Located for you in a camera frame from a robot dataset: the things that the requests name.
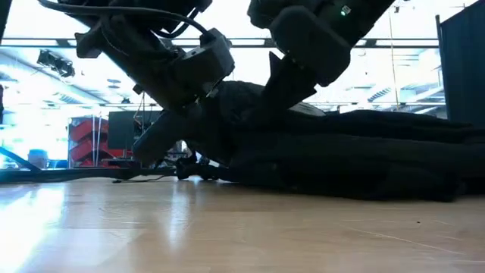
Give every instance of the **wooden floor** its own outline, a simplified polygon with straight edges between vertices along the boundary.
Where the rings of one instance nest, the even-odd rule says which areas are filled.
[[[485,200],[359,202],[196,181],[0,187],[0,272],[485,272]]]

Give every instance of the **ceiling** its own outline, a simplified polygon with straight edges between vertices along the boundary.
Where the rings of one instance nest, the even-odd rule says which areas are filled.
[[[389,13],[376,23],[367,38],[413,39],[414,41],[408,41],[408,45],[419,46],[420,41],[417,39],[436,39],[435,15],[440,14],[442,19],[446,19],[475,1],[396,1]],[[213,5],[196,19],[206,28],[217,27],[231,38],[269,37],[267,30],[260,30],[249,23],[246,15],[249,2],[250,0],[213,0]],[[15,0],[12,3],[5,37],[72,39],[75,32],[86,31],[87,28],[79,22],[64,14],[42,8],[34,0]],[[189,28],[182,37],[198,36],[195,30]],[[71,60],[77,72],[69,82],[59,81],[54,71],[40,67],[36,63],[42,46],[36,47],[35,40],[26,43],[29,48],[0,48],[0,73],[22,83],[19,87],[18,83],[10,81],[11,99],[6,101],[7,105],[19,104],[28,98],[30,101],[37,98],[38,102],[53,103],[120,103],[124,98],[129,98],[134,104],[141,101],[141,96],[131,91],[134,82],[107,56],[101,55],[94,60],[79,59],[75,49],[52,49],[56,55]],[[232,49],[236,70],[228,79],[265,84],[270,76],[269,51],[281,55],[276,49]],[[39,80],[40,76],[48,80]],[[33,86],[38,89],[37,96],[19,95],[22,93],[19,89],[31,89]],[[59,90],[60,86],[66,90],[53,91]],[[49,101],[53,94],[56,95],[56,99]],[[444,101],[440,89],[440,58],[436,49],[354,49],[348,70],[329,87],[319,87],[318,94],[308,101],[322,105],[365,105],[369,102],[385,105],[395,104],[396,100]]]

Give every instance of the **wire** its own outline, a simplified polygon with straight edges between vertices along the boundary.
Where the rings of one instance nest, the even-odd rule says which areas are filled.
[[[189,15],[189,19],[192,19],[192,20],[195,19],[198,14],[199,14],[199,10],[195,9]],[[175,39],[178,36],[182,35],[182,33],[184,33],[189,26],[190,25],[188,23],[184,23],[178,30],[175,30],[172,33],[164,33],[161,30],[153,30],[153,33],[165,39]]]
[[[145,180],[115,180],[115,181],[113,181],[113,183],[119,184],[121,182],[134,182],[134,183],[155,182],[155,181],[158,181],[158,180],[165,178],[165,177],[166,177],[166,175],[161,175],[160,177],[157,177],[157,178],[145,179]]]
[[[66,14],[75,15],[119,15],[119,14],[138,14],[138,15],[153,15],[157,17],[162,17],[167,20],[174,20],[182,23],[186,23],[190,26],[195,27],[198,31],[206,34],[208,31],[199,23],[197,23],[192,18],[176,14],[169,11],[158,10],[154,8],[134,8],[134,7],[86,7],[79,5],[69,5],[69,4],[59,4],[54,3],[49,0],[37,0],[39,3],[45,7],[55,11],[64,12]]]

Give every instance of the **black fabric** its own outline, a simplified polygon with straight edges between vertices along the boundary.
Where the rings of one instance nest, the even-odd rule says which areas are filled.
[[[448,118],[485,126],[485,0],[441,24],[441,58]]]
[[[215,98],[201,104],[199,120],[177,119],[191,128],[177,135],[223,165],[183,166],[178,170],[182,178],[198,174],[251,186],[373,200],[452,201],[467,188],[483,189],[481,129],[378,111],[320,117],[287,111],[265,124],[248,126],[245,115],[257,105],[262,88],[224,82]],[[150,142],[150,149],[156,151],[162,144]]]

